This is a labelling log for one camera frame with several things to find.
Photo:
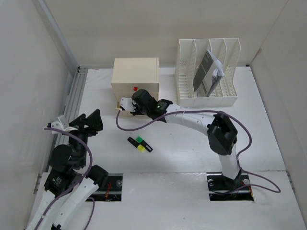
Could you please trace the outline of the green capped black highlighter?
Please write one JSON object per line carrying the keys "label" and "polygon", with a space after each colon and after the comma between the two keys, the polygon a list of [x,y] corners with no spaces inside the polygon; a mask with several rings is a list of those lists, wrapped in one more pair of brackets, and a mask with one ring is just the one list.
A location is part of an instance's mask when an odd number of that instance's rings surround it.
{"label": "green capped black highlighter", "polygon": [[141,146],[141,144],[136,141],[135,139],[133,139],[132,137],[128,137],[127,141],[132,144],[134,147],[138,148],[139,146]]}

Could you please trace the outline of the black marker pen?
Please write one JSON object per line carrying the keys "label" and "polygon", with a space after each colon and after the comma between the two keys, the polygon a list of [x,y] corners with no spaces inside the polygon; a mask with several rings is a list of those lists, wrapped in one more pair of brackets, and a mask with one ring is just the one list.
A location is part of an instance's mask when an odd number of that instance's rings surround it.
{"label": "black marker pen", "polygon": [[148,151],[148,152],[152,152],[153,148],[145,141],[141,142],[141,145],[144,146],[144,148]]}

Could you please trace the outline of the yellow highlighter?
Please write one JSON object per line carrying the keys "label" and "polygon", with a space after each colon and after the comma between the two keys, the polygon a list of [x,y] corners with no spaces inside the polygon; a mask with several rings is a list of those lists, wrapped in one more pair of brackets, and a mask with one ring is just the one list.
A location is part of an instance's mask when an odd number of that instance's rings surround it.
{"label": "yellow highlighter", "polygon": [[144,150],[145,150],[145,147],[142,146],[142,145],[139,145],[139,146],[137,147],[137,149],[138,149],[139,151],[144,151]]}

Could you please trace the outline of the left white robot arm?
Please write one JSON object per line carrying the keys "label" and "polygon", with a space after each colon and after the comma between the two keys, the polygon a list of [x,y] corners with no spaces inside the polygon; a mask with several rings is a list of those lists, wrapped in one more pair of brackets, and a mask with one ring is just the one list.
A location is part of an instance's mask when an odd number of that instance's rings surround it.
{"label": "left white robot arm", "polygon": [[68,122],[63,115],[48,123],[44,130],[69,137],[67,144],[56,146],[48,161],[51,171],[45,181],[41,201],[29,230],[65,230],[76,211],[97,191],[107,186],[108,172],[93,165],[88,138],[103,130],[100,110],[81,114]]}

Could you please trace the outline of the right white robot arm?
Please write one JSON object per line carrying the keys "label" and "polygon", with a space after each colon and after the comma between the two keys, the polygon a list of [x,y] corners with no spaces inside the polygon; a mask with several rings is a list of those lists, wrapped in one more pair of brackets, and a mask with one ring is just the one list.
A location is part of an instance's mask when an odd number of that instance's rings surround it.
{"label": "right white robot arm", "polygon": [[86,90],[80,112],[99,109],[104,131],[91,145],[104,149],[96,161],[113,173],[168,173],[185,168],[170,160],[184,146],[204,140],[205,152],[216,153],[222,183],[232,189],[240,182],[236,158],[237,129],[220,111],[190,110],[167,100],[157,100],[144,89],[117,100],[110,89]]}

